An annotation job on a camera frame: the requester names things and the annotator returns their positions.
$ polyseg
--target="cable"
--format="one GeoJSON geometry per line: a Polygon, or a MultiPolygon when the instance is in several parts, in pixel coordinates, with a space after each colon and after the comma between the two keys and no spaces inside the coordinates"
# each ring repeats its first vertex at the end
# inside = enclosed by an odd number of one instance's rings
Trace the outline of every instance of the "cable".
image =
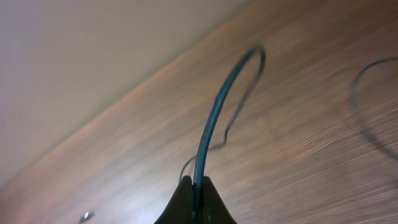
{"type": "Polygon", "coordinates": [[[389,147],[384,143],[382,140],[380,140],[372,131],[370,128],[368,128],[365,125],[365,122],[363,121],[363,117],[361,116],[361,113],[359,112],[358,109],[358,99],[357,99],[357,92],[358,92],[358,84],[359,80],[361,77],[371,68],[375,67],[376,65],[386,63],[386,62],[391,62],[398,60],[398,57],[391,57],[391,58],[385,58],[382,60],[378,60],[376,62],[373,62],[366,66],[364,69],[360,71],[358,76],[354,79],[352,82],[351,86],[351,92],[349,95],[349,105],[351,108],[351,112],[353,114],[354,119],[356,120],[358,124],[358,128],[360,133],[363,135],[363,137],[370,142],[378,151],[384,153],[386,156],[390,157],[391,159],[395,160],[398,162],[398,154],[394,153],[389,147]]]}
{"type": "Polygon", "coordinates": [[[232,69],[231,73],[228,75],[227,79],[224,81],[224,84],[221,87],[220,92],[217,94],[213,108],[211,109],[209,118],[206,122],[205,129],[204,129],[202,137],[200,139],[198,154],[196,156],[193,156],[192,158],[190,158],[185,163],[185,165],[183,166],[183,168],[181,170],[181,174],[180,174],[180,179],[181,179],[184,169],[188,166],[188,164],[191,163],[191,161],[193,161],[194,159],[197,160],[195,163],[195,171],[194,171],[194,177],[193,177],[193,211],[194,211],[194,214],[195,214],[195,211],[197,211],[197,209],[200,206],[201,187],[202,187],[203,176],[204,176],[204,172],[205,172],[205,162],[206,162],[207,152],[215,150],[215,149],[219,149],[226,144],[227,137],[228,137],[228,131],[234,124],[236,118],[239,115],[239,112],[242,110],[244,103],[246,102],[250,93],[253,91],[257,82],[260,80],[265,65],[266,65],[266,51],[265,51],[264,47],[261,45],[258,45],[256,47],[252,48],[246,54],[244,54],[243,57],[239,60],[239,62],[235,65],[235,67],[232,69]],[[229,92],[229,89],[231,88],[233,82],[235,81],[236,77],[239,75],[239,73],[242,70],[242,68],[244,67],[244,65],[257,52],[260,54],[259,69],[258,69],[256,75],[254,76],[254,78],[252,79],[251,83],[249,84],[248,88],[244,92],[242,98],[240,99],[238,107],[236,108],[234,115],[232,116],[231,120],[228,122],[228,125],[224,132],[224,141],[223,141],[223,143],[217,144],[209,149],[208,147],[209,147],[209,143],[211,140],[211,136],[213,135],[213,131],[216,126],[218,116],[220,115],[221,109],[223,107],[225,98],[229,92]]]}

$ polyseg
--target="brown wooden surface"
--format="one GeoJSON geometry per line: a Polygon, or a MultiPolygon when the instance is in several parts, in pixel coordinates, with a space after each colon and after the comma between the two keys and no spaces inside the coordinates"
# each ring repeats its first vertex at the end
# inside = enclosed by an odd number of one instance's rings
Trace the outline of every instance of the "brown wooden surface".
{"type": "MultiPolygon", "coordinates": [[[[234,219],[397,223],[398,164],[358,135],[346,102],[361,68],[398,55],[397,28],[393,0],[257,1],[4,186],[0,223],[76,223],[88,210],[90,223],[153,223],[224,78],[256,43],[267,49],[266,74],[205,171],[234,219]]],[[[237,79],[213,143],[257,63],[237,79]]],[[[359,97],[391,148],[396,71],[398,62],[371,70],[359,97]]]]}

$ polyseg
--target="wire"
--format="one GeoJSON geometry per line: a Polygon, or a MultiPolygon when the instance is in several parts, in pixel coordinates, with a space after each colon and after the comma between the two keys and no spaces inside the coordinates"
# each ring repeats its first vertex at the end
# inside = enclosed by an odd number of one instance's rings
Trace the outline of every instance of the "wire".
{"type": "Polygon", "coordinates": [[[234,68],[228,75],[227,79],[224,81],[224,84],[221,87],[220,92],[217,94],[213,108],[211,109],[209,118],[206,122],[205,129],[204,129],[202,137],[200,139],[198,154],[196,156],[191,157],[185,163],[185,165],[183,166],[181,173],[180,173],[180,179],[181,179],[183,172],[184,172],[185,168],[188,166],[188,164],[191,163],[191,161],[193,161],[194,159],[197,160],[195,163],[195,171],[194,171],[194,177],[193,177],[193,211],[194,211],[194,213],[195,213],[195,211],[197,211],[197,209],[200,206],[201,187],[202,187],[203,176],[204,176],[204,172],[205,172],[205,162],[206,162],[207,152],[213,151],[215,149],[219,149],[226,144],[227,137],[228,137],[228,131],[232,127],[234,122],[236,121],[236,118],[238,117],[239,112],[242,110],[244,103],[246,102],[250,93],[253,91],[254,87],[260,80],[265,65],[266,65],[266,51],[265,51],[264,47],[261,45],[258,45],[256,47],[252,48],[246,54],[244,54],[243,57],[239,60],[239,62],[234,66],[234,68]],[[259,69],[258,69],[256,75],[254,76],[254,78],[252,79],[251,83],[249,84],[248,88],[244,92],[242,98],[240,99],[240,101],[238,103],[238,107],[236,108],[234,115],[232,116],[231,120],[228,122],[228,125],[224,132],[224,141],[221,144],[217,144],[209,149],[208,147],[209,147],[209,143],[211,140],[211,136],[213,135],[213,131],[216,126],[218,116],[220,115],[221,109],[223,107],[226,96],[229,92],[229,89],[231,88],[232,84],[234,83],[236,77],[239,75],[239,73],[242,70],[242,68],[244,67],[244,65],[257,52],[260,54],[259,69]]]}
{"type": "Polygon", "coordinates": [[[376,62],[373,62],[366,66],[364,69],[362,69],[358,76],[354,79],[352,82],[351,86],[351,92],[349,95],[349,105],[351,108],[351,112],[353,114],[354,119],[356,120],[358,124],[358,128],[360,133],[363,135],[363,137],[370,142],[378,151],[384,153],[386,156],[390,157],[391,159],[395,160],[398,162],[398,154],[394,153],[386,143],[384,143],[382,140],[380,140],[372,131],[370,128],[368,128],[363,121],[363,117],[361,113],[359,112],[358,109],[358,99],[357,99],[357,92],[358,92],[358,85],[359,85],[359,80],[361,77],[371,68],[375,67],[376,65],[386,63],[386,62],[391,62],[398,60],[398,57],[391,57],[391,58],[385,58],[382,60],[378,60],[376,62]]]}

